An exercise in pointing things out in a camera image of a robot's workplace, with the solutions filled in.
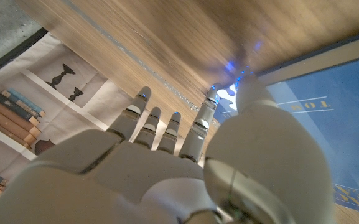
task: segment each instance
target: white shelf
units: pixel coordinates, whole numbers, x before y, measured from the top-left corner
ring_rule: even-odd
[[[8,145],[9,147],[13,148],[18,153],[22,154],[28,160],[33,160],[37,158],[37,156],[28,150],[26,147],[20,145],[15,140],[11,139],[9,136],[5,135],[4,133],[0,132],[0,141],[4,144]]]
[[[96,117],[92,116],[90,113],[84,111],[81,107],[77,106],[75,103],[71,102],[69,99],[67,99],[65,96],[63,96],[61,93],[56,91],[54,88],[52,88],[50,85],[46,84],[41,78],[39,78],[34,73],[23,69],[21,70],[21,73],[23,73],[25,76],[30,78],[33,82],[35,82],[38,86],[45,89],[47,92],[49,92],[51,95],[53,95],[56,99],[60,100],[62,103],[70,107],[72,110],[98,126],[100,129],[106,131],[109,126],[97,119]]]

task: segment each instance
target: bookshelf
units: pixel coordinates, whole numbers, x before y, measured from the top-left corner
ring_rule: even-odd
[[[105,123],[98,120],[96,117],[92,116],[91,114],[84,111],[82,108],[77,106],[75,103],[71,102],[69,99],[66,98],[66,96],[63,96],[61,93],[53,89],[51,86],[46,84],[41,78],[39,78],[37,75],[32,73],[29,70],[23,69],[21,70],[21,73],[25,75],[27,78],[31,79],[34,83],[36,83],[38,86],[43,88],[45,91],[50,93],[52,96],[54,96],[56,99],[67,105],[69,108],[86,118],[88,121],[92,122],[93,124],[97,125],[102,130],[107,130],[109,126],[107,126]]]
[[[24,146],[15,142],[15,140],[11,139],[9,136],[6,136],[2,132],[0,132],[0,141],[11,147],[13,150],[17,151],[18,153],[22,154],[28,160],[33,160],[37,157],[30,150],[26,149]]]

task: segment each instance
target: blue poster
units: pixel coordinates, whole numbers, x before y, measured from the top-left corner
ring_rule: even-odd
[[[359,60],[268,86],[322,148],[334,182],[335,202],[359,211]],[[224,90],[214,118],[236,116],[234,86]]]

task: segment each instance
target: blue led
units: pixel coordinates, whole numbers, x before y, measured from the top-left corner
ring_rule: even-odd
[[[226,69],[229,71],[232,71],[233,69],[235,69],[235,67],[233,66],[233,64],[231,62],[228,62],[228,64],[226,65]]]
[[[262,41],[258,41],[256,45],[254,46],[254,50],[259,50],[262,46]]]

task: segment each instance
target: robotic hand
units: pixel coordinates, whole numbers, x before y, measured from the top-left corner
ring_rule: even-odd
[[[0,223],[330,223],[322,151],[256,77],[238,79],[239,115],[225,121],[197,165],[217,107],[207,97],[179,157],[174,113],[151,151],[160,109],[128,142],[151,96],[144,87],[106,132],[84,131],[41,154],[0,196]]]

